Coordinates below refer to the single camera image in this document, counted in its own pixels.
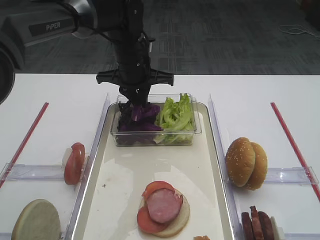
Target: bottom bun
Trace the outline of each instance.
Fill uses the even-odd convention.
[[[159,238],[169,238],[177,235],[186,225],[190,216],[190,206],[187,198],[182,194],[183,203],[178,216],[168,225],[168,227],[160,232],[152,233]],[[144,198],[142,198],[140,207],[142,208],[146,204]]]

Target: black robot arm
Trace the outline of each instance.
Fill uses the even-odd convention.
[[[145,105],[151,85],[174,83],[171,73],[150,67],[151,39],[143,28],[142,0],[37,0],[29,7],[0,12],[0,103],[24,66],[25,47],[65,34],[100,34],[113,43],[117,69],[99,72],[97,82],[119,86],[134,105]]]

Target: red tomato slice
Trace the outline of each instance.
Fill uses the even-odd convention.
[[[168,224],[157,223],[150,218],[148,208],[143,206],[139,209],[136,216],[139,228],[148,234],[159,233],[165,230]]]
[[[175,191],[175,188],[165,181],[153,181],[146,186],[144,192],[142,193],[144,200],[146,201],[154,191],[159,189],[169,189],[171,191]]]
[[[68,185],[76,185],[80,181],[85,162],[85,147],[77,142],[71,148],[72,153],[64,168],[64,181]]]

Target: gray carpet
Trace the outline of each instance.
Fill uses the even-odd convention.
[[[145,0],[144,7],[145,31],[156,38],[153,68],[179,75],[320,75],[320,40],[278,29],[300,24],[320,35],[294,0]],[[22,72],[96,74],[115,67],[113,55],[100,36],[66,35],[28,47]]]

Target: red straw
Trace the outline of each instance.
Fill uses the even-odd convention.
[[[309,178],[310,182],[311,182],[311,185],[312,185],[312,188],[318,198],[318,200],[320,201],[320,189],[319,189],[319,186],[316,185],[316,184],[312,184],[312,183],[315,183],[315,179],[314,179],[314,176],[311,174],[311,172],[309,171],[309,168],[308,168],[308,165],[306,163],[306,160],[304,159],[304,157],[302,156],[302,153],[300,152],[295,140],[294,140],[294,137],[291,135],[290,131],[289,131],[289,128],[287,127],[286,123],[285,123],[285,120],[282,118],[281,114],[280,114],[280,111],[278,110],[276,104],[274,102],[271,103],[271,107],[273,108],[273,111],[276,115],[276,117],[278,118],[287,138],[289,139],[289,142],[296,154],[296,156],[298,157],[299,161],[300,161],[300,164],[302,167],[304,167],[305,169],[305,173],[307,175],[307,177]]]
[[[13,168],[14,164],[16,163],[16,161],[18,160],[18,157],[20,156],[21,152],[23,151],[25,145],[27,144],[29,138],[31,137],[31,134],[34,132],[36,126],[38,125],[40,119],[42,118],[42,116],[44,115],[47,107],[48,107],[49,103],[45,102],[40,110],[40,112],[38,113],[38,116],[36,116],[33,124],[31,125],[29,131],[26,133],[23,141],[21,142],[19,148],[17,149],[17,151],[15,152],[11,162],[9,163],[8,168],[6,169],[6,172],[0,182],[0,188],[2,187],[2,185],[5,183],[7,176],[9,175],[11,169]]]

